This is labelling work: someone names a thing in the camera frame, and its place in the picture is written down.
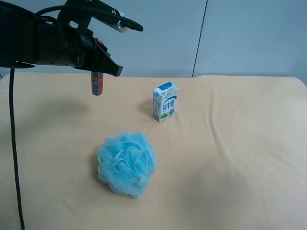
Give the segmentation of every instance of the black cable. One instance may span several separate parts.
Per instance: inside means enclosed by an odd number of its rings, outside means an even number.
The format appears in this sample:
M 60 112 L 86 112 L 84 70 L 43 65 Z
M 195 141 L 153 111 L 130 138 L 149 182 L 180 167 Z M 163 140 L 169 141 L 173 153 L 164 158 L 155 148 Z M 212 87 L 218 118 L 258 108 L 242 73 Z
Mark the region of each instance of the black cable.
M 137 30 L 137 31 L 143 31 L 143 27 L 140 24 L 136 23 L 135 21 L 133 21 L 129 18 L 125 18 L 125 17 L 119 16 L 119 15 L 116 15 L 116 14 L 113 14 L 113 13 L 106 12 L 106 11 L 95 10 L 95 9 L 92 9 L 90 7 L 85 7 L 85 6 L 73 6 L 73 5 L 52 6 L 52 7 L 48 7 L 48 8 L 45 8 L 45 9 L 42 9 L 42 10 L 36 12 L 35 15 L 42 15 L 44 13 L 49 13 L 49 12 L 52 12 L 52 11 L 59 11 L 59 10 L 62 10 L 62 9 L 79 9 L 79 10 L 93 12 L 95 14 L 100 14 L 100 15 L 103 15 L 103 16 L 117 18 L 117 19 L 120 19 L 123 22 L 125 22 L 130 29 Z
M 15 69 L 11 69 L 10 89 L 9 89 L 11 136 L 12 136 L 12 149 L 13 149 L 13 159 L 14 159 L 14 174 L 15 174 L 15 185 L 16 185 L 16 193 L 17 193 L 18 214 L 19 214 L 21 230 L 24 230 L 24 217 L 23 217 L 23 210 L 22 210 L 22 207 L 21 207 L 21 193 L 20 193 L 19 175 L 18 175 L 16 134 L 15 134 L 15 118 L 14 118 L 14 103 L 13 103 L 14 73 L 15 73 Z

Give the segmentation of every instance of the bath sponge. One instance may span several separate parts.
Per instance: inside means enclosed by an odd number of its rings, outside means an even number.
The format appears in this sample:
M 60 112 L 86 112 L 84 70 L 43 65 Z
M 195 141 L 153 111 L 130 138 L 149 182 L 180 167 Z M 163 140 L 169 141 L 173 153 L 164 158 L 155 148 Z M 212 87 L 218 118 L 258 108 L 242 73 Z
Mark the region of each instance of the bath sponge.
M 122 133 L 98 149 L 98 178 L 119 194 L 139 198 L 156 167 L 156 152 L 141 133 Z

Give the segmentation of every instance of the blue label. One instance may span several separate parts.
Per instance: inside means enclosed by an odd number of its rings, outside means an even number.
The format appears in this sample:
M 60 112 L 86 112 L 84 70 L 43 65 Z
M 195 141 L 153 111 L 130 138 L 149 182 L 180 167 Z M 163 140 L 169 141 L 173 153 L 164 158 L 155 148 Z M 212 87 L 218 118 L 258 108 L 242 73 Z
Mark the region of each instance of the blue label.
M 166 90 L 166 89 L 172 87 L 172 85 L 173 85 L 172 83 L 168 82 L 168 83 L 165 83 L 164 85 L 159 86 L 159 89 L 160 90 Z

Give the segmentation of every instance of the tablecloth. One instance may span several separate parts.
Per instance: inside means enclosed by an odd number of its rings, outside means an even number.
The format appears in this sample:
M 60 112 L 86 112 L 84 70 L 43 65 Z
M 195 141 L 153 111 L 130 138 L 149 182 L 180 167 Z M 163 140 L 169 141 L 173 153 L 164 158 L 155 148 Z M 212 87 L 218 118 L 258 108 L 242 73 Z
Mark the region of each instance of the tablecloth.
M 0 229 L 19 229 L 8 81 L 0 82 Z M 177 114 L 152 118 L 171 81 Z M 17 73 L 16 139 L 27 230 L 305 230 L 307 88 L 295 78 Z M 158 162 L 144 197 L 97 178 L 97 148 L 141 132 Z

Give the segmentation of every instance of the white milk carton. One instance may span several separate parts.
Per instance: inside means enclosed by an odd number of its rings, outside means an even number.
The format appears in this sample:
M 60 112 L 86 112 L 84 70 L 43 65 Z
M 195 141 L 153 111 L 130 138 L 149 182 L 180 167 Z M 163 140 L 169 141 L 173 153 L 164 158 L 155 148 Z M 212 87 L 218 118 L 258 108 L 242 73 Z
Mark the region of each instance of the white milk carton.
M 153 116 L 161 122 L 176 113 L 178 88 L 171 82 L 153 90 Z

